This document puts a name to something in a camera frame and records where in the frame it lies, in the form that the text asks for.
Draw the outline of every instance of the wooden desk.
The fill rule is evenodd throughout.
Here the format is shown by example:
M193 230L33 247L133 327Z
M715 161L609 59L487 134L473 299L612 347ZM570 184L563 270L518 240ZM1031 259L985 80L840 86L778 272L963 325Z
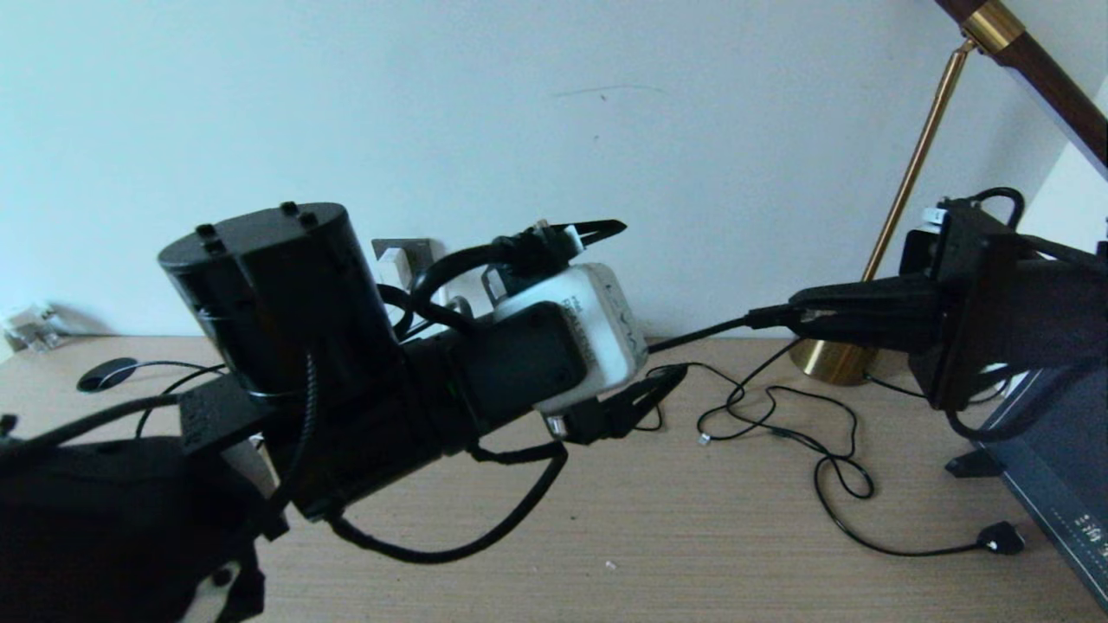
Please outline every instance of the wooden desk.
M742 375L781 344L708 340L652 364L696 359ZM199 338L81 339L0 366L0 410L21 415L17 433L29 437L155 394L182 374L145 369L100 395L75 391L81 374L119 356L217 361ZM888 357L880 369L890 380L910 384L902 359ZM907 560L863 550L835 529L815 500L811 451L765 433L697 445L696 416L721 402L727 389L691 371L666 404L664 432L572 447L568 466L532 515L475 558L442 566L402 564L361 552L326 525L290 513L289 534L258 544L268 578L259 621L1104 619L998 480L958 481L943 471L970 446L922 400L873 386L823 386L782 360L757 379L745 402L748 412L763 412L767 401L757 388L770 382L825 392L858 411L859 457L879 494L855 502L838 484L827 489L843 518L866 537L931 549L970 542L981 528L1007 519L1027 537L1027 551L1014 558L974 552ZM783 397L773 419L824 443L843 447L848 439L843 415L800 398ZM173 410L162 410L147 430L174 432L175 420ZM126 437L134 421L88 437ZM509 449L545 440L532 415L485 446ZM367 532L410 547L456 545L500 521L541 470L453 457L357 504L349 517Z

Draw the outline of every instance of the white wall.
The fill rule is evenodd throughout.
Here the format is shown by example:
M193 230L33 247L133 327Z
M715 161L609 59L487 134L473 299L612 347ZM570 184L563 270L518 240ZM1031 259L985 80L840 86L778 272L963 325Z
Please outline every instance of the white wall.
M1108 110L1108 80L1094 100ZM1027 207L1019 231L1083 251L1096 251L1108 237L1108 180L1097 174L1085 155L1066 145L1058 162Z
M1102 0L1007 3L1101 83ZM0 306L196 333L161 247L337 201L367 246L622 218L586 258L648 333L699 328L859 276L958 43L927 0L0 0ZM1064 144L986 59L948 115L910 221L942 195L1034 194Z

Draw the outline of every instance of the black cable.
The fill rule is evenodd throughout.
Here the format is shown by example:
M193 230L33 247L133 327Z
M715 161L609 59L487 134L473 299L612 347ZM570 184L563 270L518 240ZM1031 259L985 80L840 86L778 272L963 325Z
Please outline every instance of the black cable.
M462 316L465 316L471 320L473 319L473 306L470 305L469 299L462 295L450 297L450 300L447 302L447 309L453 309Z
M1015 231L1019 226L1019 221L1024 217L1024 195L1015 188L1008 186L997 186L977 193L970 197L971 201L983 202L993 197L1005 197L1012 201L1012 214L1008 216L1008 228Z
M923 558L923 556L937 556L937 555L946 555L946 554L962 553L962 552L968 552L968 551L974 551L974 550L988 549L988 547L986 545L986 543L984 541L982 541L981 539L978 539L978 541L975 542L975 543L973 543L973 544L965 544L965 545L960 545L960 547L955 547L955 548L944 548L944 549L938 549L938 550L927 550L927 551L920 551L920 552L907 552L907 551L894 550L894 549L885 548L883 545L879 545L876 543L868 541L866 539L862 538L858 532L855 532L854 530L852 530L849 525L847 525L845 522L843 522L843 520L838 515L838 513L831 507L830 502L828 501L828 499L827 499L827 497L824 496L824 492L823 492L823 487L822 487L822 483L821 483L821 480L820 480L820 476L821 476L821 473L823 471L823 468L825 466L830 464L834 469L835 476L839 479L840 486L851 497L853 497L855 499L859 499L859 500L868 500L868 499L870 499L870 498L872 498L872 497L874 497L876 494L876 484L875 484L875 482L873 480L873 477L870 476L870 472L860 462L858 462L854 459L854 455L855 455L856 449L858 449L859 418L858 418L858 413L854 412L854 410L851 409L845 404L843 404L843 402L841 402L839 400L835 400L834 398L831 398L829 396L821 396L821 395L818 395L818 394L811 394L811 392L808 392L808 391L801 391L799 389L793 389L793 388L784 387L784 386L780 386L780 385L771 385L771 386L766 387L766 389L765 389L766 396L770 400L770 408L759 419L757 419L757 420L756 419L750 419L750 418L747 418L747 417L738 413L737 411L735 411L736 405L738 405L746 397L746 394L747 394L746 386L751 380L753 380L753 378L757 377L762 370L765 370L767 367L769 367L774 360L777 360L782 355L784 355L786 353L788 353L789 349L792 348L793 346L796 346L799 341L800 341L799 339L794 340L794 341L790 343L788 346L786 346L784 348L782 348L781 350L774 353L769 359L767 359L765 362L762 362L757 368L755 368L755 370L751 371L749 375L747 375L747 377L745 379L742 379L741 381L735 380L733 378L731 378L730 376L728 376L728 375L719 371L718 369L716 369L716 368L714 368L714 367L711 367L711 366L709 366L707 364L699 362L699 361L690 361L690 362L686 362L686 364L671 364L671 365L669 365L669 366L686 366L686 367L702 368L702 369L706 369L706 370L715 374L716 376L722 378L724 380L728 381L729 384L731 384L733 386L733 389L728 395L727 400L724 402L724 405L721 405L719 407L715 407L712 409L709 409L709 410L705 411L704 413L701 413L699 418L697 418L697 431L700 432L701 439L705 439L707 441L712 441L712 440L722 441L722 440L729 440L729 439L737 439L737 438L739 438L739 437L741 437L743 435L747 435L748 432L750 432L751 430L753 430L756 428L763 428L763 429L768 430L770 433L772 433L776 437L781 437L781 438L784 438L784 439L791 439L792 441L796 441L796 442L800 443L801 446L804 446L809 450L812 450L813 452L817 452L817 453L821 455L820 460L817 461L815 467L813 468L813 473L812 473L812 482L813 482L813 486L815 488L815 496L819 499L820 504L823 507L823 510L828 513L828 517L831 518L831 521L834 522L835 527L838 527L851 540L853 540L854 542L856 542L856 543L859 543L859 544L861 544L861 545L863 545L863 547L865 547L865 548L868 548L870 550L873 550L873 551L876 551L876 552L880 552L880 553L883 553L883 554L888 554L888 555L907 556L907 558ZM655 368L655 369L666 368L666 367L669 367L669 366L659 366L658 368ZM786 428L786 427L780 427L780 426L774 426L774 425L767 423L767 420L770 418L770 416L772 416L777 411L777 408L778 408L777 397L773 396L774 391L788 391L788 392L796 394L796 395L799 395L799 396L803 396L803 397L807 397L807 398L811 398L811 399L815 399L815 400L821 400L821 401L834 405L834 406L839 407L840 409L842 409L843 412L845 412L848 415L848 417L850 418L850 449L847 452L833 452L825 445L823 445L822 442L820 442L819 440L817 440L815 438L813 438L813 437L811 437L809 435L806 435L803 432L800 432L800 431L797 431L797 430L792 430L792 429L789 429L789 428ZM743 428L743 429L741 429L741 430L739 430L736 433L732 433L732 435L727 435L727 436L712 436L712 435L709 435L704 429L705 422L706 422L706 420L707 420L708 417L710 417L714 413L720 412L720 411L726 411L732 418L735 418L735 419L737 419L739 421L745 422L747 425L747 427ZM847 481L847 477L843 473L843 466L849 467L850 469L853 469L862 478L862 481L865 484L865 487L863 489L855 489L854 487L852 487L850 484L850 482Z
M666 427L666 415L661 412L661 404L657 404L654 407L654 411L658 413L658 423L654 426L636 426L635 430L642 430L644 432L657 432Z
M50 432L28 439L22 443L9 446L7 450L0 452L0 477L10 476L12 471L41 459L50 450L91 430L109 425L131 413L137 413L144 409L176 405L179 399L181 396L177 394L165 394L129 400L88 415L68 425L60 426Z
M226 367L227 367L226 364L219 364L218 366L209 366L207 368L201 368L192 374L185 375L184 377L181 377L181 379L170 384L170 387L163 389L162 395L164 396L166 394L172 394L174 389L177 389L178 387L185 385L186 382L193 380L194 378L202 377L207 374L223 374L220 370L223 370ZM142 431L144 428L146 428L146 420L150 419L150 416L153 412L154 409L146 409L145 411L143 411L142 417L138 418L138 423L135 425L135 439L142 437Z
M1089 253L1086 251L1080 251L1077 248L1068 247L1064 244L1058 244L1053 241L1047 241L1038 236L1022 236L1024 242L1030 245L1032 249L1036 253L1043 255L1048 255L1059 262L1065 262L1075 268L1080 268L1081 270L1087 270L1094 275L1099 275L1101 277L1108 277L1108 263L1104 261L1102 257L1095 253Z
M146 367L150 367L150 366L177 366L179 368L193 368L194 370L204 370L204 369L206 369L204 366L201 366L199 364L189 364L188 361L173 361L173 360L167 360L167 359L166 360L158 359L158 360L155 360L155 361L141 361L138 364L132 364L130 366L124 366L122 368L116 368L116 369L112 370L111 372L104 375L104 377L102 379L100 379L100 382L96 384L96 389L100 389L100 388L104 387L104 384L107 382L107 379L114 377L117 374L125 372L127 370L136 370L138 368L146 368Z
M296 449L293 451L288 469L285 470L285 473L280 474L280 483L261 504L258 512L253 518L247 519L243 523L243 527L227 540L226 547L218 554L197 562L188 572L178 575L178 581L165 584L152 592L147 596L148 603L164 603L167 600L176 599L186 591L194 590L202 579L216 571L219 565L235 560L239 555L239 552L248 548L261 534L265 528L276 521L280 517L280 513L285 511L285 508L293 499L294 488L300 478L304 457L311 447L311 440L315 437L316 420L318 419L319 380L317 378L315 358L311 353L308 353L305 357L305 376L307 387L305 390L304 420L300 425L300 437L297 440Z
M716 335L718 333L726 331L728 329L735 329L738 327L747 326L747 319L749 316L743 316L741 318L736 318L733 320L728 320L726 323L720 323L718 325L712 325L706 329L700 329L698 331L693 331L679 337L667 339L665 341L659 341L647 347L646 351L650 355L656 353L661 353L663 350L669 350L670 348L677 348L678 346L684 346L690 341L696 341L698 339L706 338L708 336Z
M327 522L331 525L331 530L335 531L335 534L343 541L348 541L363 550L377 552L401 562L414 564L443 564L454 562L463 558L469 558L492 547L511 533L512 530L526 519L527 514L530 514L543 499L543 496L545 496L546 491L550 490L554 480L557 479L562 468L565 467L568 458L565 447L556 441L535 448L529 448L526 450L520 450L517 452L505 452L503 455L494 455L478 448L476 450L471 449L471 455L473 455L474 459L479 461L491 460L502 464L514 464L517 462L530 462L542 459L550 459L551 461L546 466L546 469L543 470L542 476L538 477L535 484L530 491L527 491L527 494L523 498L523 500L520 501L519 505L516 505L512 512L509 513L509 515L504 518L503 521L497 523L492 530L471 543L450 550L422 552L380 541L362 532L352 523L347 521L342 517L341 512L329 517Z
M661 430L663 416L659 407L663 400L685 381L687 375L686 366L664 366L650 370L646 378L630 384L599 402L598 417L604 422L603 426L588 432L571 427L566 440L588 445L597 439L622 439L633 430ZM653 427L639 426L639 422L656 409L658 423Z
M412 284L411 305L404 309L403 317L397 323L398 333L400 335L408 334L416 314L423 316L428 320L431 319L425 313L430 312L431 297L434 296L434 293L439 288L474 268L503 262L504 259L504 252L500 246L480 245L451 253L428 266ZM459 318L465 318L456 312L452 312L452 314L456 314ZM472 330L472 327L473 321L466 318L460 327L454 328L464 334Z
M377 289L381 294L381 300L386 305L392 305L393 307L398 307L404 312L404 317L392 327L392 333L397 336L398 341L404 341L406 339L414 337L417 334L433 325L443 325L462 334L470 333L474 326L472 317L466 317L459 312L441 305L428 303L428 305L420 313L420 316L422 316L427 321L411 328L411 321L414 318L414 316L411 316L410 314L414 305L411 295L398 287L389 285L378 285Z
M1006 422L1003 422L997 427L988 429L970 428L958 418L957 411L954 411L952 409L947 409L945 411L946 421L947 423L951 425L951 428L954 430L954 432L961 435L962 437L965 437L971 441L978 441L982 443L995 443L997 441L1006 441L1008 439L1013 439L1015 437L1023 435L1033 426L1035 426L1036 422L1038 422L1039 418L1043 417L1043 413L1046 412L1047 407L1049 406L1049 400L1050 400L1049 397L1056 396L1057 394L1065 391L1066 389L1069 388L1069 386L1074 385L1075 382L1084 378L1085 375L1087 375L1094 367L1098 365L1102 365L1102 359L1098 357L1090 357L1083 361L1078 361L1077 364L1074 364L1068 368L1063 369L1058 374L1058 376L1055 377L1054 379L1053 391L1043 391L1037 394L1030 400L1030 402L1023 410L1019 411L1019 413L1015 418ZM1004 391L1004 389L1005 387L1002 386L999 390L995 391L988 398L984 398L973 404L978 404L984 400L991 400L996 396L998 396L1002 391Z
M862 378L864 378L865 380L872 382L873 385L881 386L881 387L883 387L885 389L891 389L891 390L897 391L900 394L904 394L904 395L907 395L907 396L913 396L915 398L923 398L923 399L927 398L927 396L925 394L920 394L919 391L912 391L911 389L906 389L906 388L893 385L891 382L881 380L878 377L871 375L870 372L862 372ZM992 394L989 394L988 396L986 396L984 398L976 398L974 400L971 400L970 404L971 405L984 405L985 402L991 402L991 401L995 400L998 396L1001 396L1002 394L1004 394L1004 391L1006 389L1008 389L1008 385L1010 382L1012 382L1010 378L1004 379L1004 381L1001 382L999 387L997 387L995 390L993 390Z
M866 372L862 372L862 378L864 378L865 380L872 382L873 385L881 386L881 387L883 387L885 389L892 389L893 391L896 391L899 394L904 394L905 396L912 396L912 397L915 397L915 398L924 398L924 399L927 398L927 396L924 395L924 394L921 394L919 391L912 391L911 389L906 389L906 388L903 388L903 387L900 387L900 386L895 386L895 385L893 385L891 382L881 380L881 379L879 379L878 377L871 375L868 371Z

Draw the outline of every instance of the desk lamp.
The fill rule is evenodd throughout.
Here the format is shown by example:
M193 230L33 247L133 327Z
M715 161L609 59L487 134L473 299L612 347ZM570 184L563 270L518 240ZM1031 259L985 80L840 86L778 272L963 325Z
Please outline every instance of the desk lamp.
M862 273L862 282L873 280L881 265L912 187L923 168L931 143L938 131L946 105L954 94L970 52L979 51L1001 67L1013 70L1039 95L1040 103L1055 116L1063 131L1086 155L1101 176L1108 178L1108 121L1080 88L1066 74L1024 24L999 0L935 0L962 30L958 45L943 70L931 111L920 132L912 157L901 180L892 207ZM792 361L808 376L832 385L860 385L878 350L850 344L808 339L790 353Z

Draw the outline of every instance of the brass lamp base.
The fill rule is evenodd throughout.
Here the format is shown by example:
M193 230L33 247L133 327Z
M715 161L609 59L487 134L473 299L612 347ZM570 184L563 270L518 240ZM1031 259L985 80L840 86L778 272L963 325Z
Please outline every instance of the brass lamp base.
M800 371L831 385L862 385L862 375L876 355L876 348L822 339L806 339L789 351Z

